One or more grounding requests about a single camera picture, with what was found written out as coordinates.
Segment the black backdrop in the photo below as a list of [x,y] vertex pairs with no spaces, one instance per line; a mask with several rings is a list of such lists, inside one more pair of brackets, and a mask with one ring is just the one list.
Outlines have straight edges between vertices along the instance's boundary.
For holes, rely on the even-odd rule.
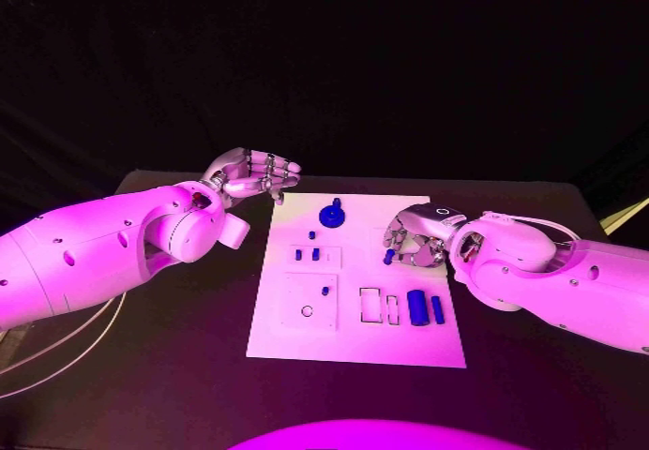
[[239,145],[604,215],[649,191],[641,3],[0,0],[0,225]]

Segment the cable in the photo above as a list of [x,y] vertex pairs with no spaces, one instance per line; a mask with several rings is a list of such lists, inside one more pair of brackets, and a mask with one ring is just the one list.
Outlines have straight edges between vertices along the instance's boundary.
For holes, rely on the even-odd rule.
[[24,358],[21,361],[18,361],[17,363],[11,364],[8,367],[4,367],[0,370],[0,375],[5,374],[10,370],[14,370],[15,368],[18,368],[23,364],[28,363],[33,359],[36,359],[41,354],[44,354],[49,350],[54,349],[67,339],[70,339],[79,332],[80,330],[95,321],[95,319],[98,318],[98,316],[100,315],[100,313],[105,311],[105,309],[111,306],[112,302],[115,300],[115,297],[111,298],[108,300],[108,303],[103,305],[103,307],[100,308],[100,310],[95,313],[95,315],[87,319],[87,321],[85,322],[85,324],[82,324],[77,329],[63,338],[60,339],[57,342],[54,342],[47,348],[44,348],[40,352],[34,353],[30,357]]
[[111,329],[112,323],[115,322],[115,318],[118,317],[119,314],[119,310],[121,310],[121,305],[124,304],[124,298],[125,298],[125,293],[121,295],[121,299],[118,300],[118,308],[115,309],[115,313],[112,314],[112,318],[111,321],[108,322],[108,324],[105,325],[103,331],[100,332],[100,334],[98,335],[98,338],[95,339],[95,342],[90,344],[90,346],[85,349],[85,351],[80,353],[80,355],[66,364],[66,366],[63,366],[53,374],[50,374],[47,377],[44,377],[41,380],[38,380],[37,382],[31,383],[28,386],[15,389],[14,391],[8,392],[7,394],[2,394],[0,396],[0,400],[2,398],[11,397],[15,394],[20,394],[21,392],[30,390],[33,387],[36,387],[38,384],[41,384],[43,382],[46,382],[47,380],[50,380],[56,375],[59,375],[64,370],[67,370],[67,368],[70,368],[76,361],[87,354],[87,352],[95,348],[95,346],[98,345],[98,342],[100,341],[100,339],[103,338],[105,334],[108,333],[108,330]]
[[519,217],[519,216],[507,216],[507,217],[513,218],[514,220],[523,220],[526,222],[537,223],[540,225],[545,225],[546,227],[553,228],[555,230],[565,233],[574,241],[578,241],[581,239],[569,228],[563,227],[555,222],[550,222],[549,220],[543,220],[542,218]]

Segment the table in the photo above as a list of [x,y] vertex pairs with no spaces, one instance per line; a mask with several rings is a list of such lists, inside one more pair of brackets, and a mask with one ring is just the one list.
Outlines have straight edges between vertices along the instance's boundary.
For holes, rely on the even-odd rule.
[[[118,192],[197,177],[137,171]],[[467,215],[491,210],[545,218],[605,240],[566,184],[304,176],[292,190],[429,195]],[[297,424],[376,418],[461,428],[537,449],[646,445],[649,358],[526,311],[488,308],[452,279],[467,369],[246,358],[271,209],[268,196],[233,208],[250,224],[240,249],[217,245],[193,264],[164,269],[128,293],[115,326],[79,363],[0,401],[0,444],[225,448]],[[36,322],[15,357],[66,335],[96,309]],[[106,321],[108,315],[5,377],[2,392],[63,366]]]

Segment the blue object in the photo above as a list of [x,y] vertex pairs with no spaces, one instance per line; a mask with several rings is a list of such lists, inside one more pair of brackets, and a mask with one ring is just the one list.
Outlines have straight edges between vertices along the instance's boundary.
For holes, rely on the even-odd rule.
[[425,295],[421,290],[408,292],[408,309],[409,309],[409,322],[415,326],[424,326],[429,324],[428,309],[425,308]]
[[385,258],[382,259],[382,263],[385,265],[389,265],[392,263],[392,258],[395,257],[395,250],[387,248],[387,251],[385,252]]
[[439,297],[434,295],[429,299],[432,302],[432,312],[435,314],[435,322],[438,325],[444,323],[442,304],[439,303]]
[[344,211],[340,208],[340,199],[336,197],[333,204],[320,210],[320,223],[327,228],[337,228],[344,222]]

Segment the robotic hand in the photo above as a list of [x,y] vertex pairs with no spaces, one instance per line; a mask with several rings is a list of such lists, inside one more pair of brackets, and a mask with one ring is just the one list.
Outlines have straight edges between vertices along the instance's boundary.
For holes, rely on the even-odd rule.
[[298,172],[287,159],[235,148],[200,181],[56,209],[0,236],[0,331],[96,305],[216,242],[237,248],[249,225],[226,209],[262,192],[281,204]]
[[[522,221],[571,237],[553,243]],[[474,220],[437,204],[413,204],[393,218],[383,245],[421,246],[402,263],[437,267],[444,253],[455,280],[490,307],[524,308],[546,323],[612,347],[649,353],[649,252],[581,240],[542,219],[484,212]]]

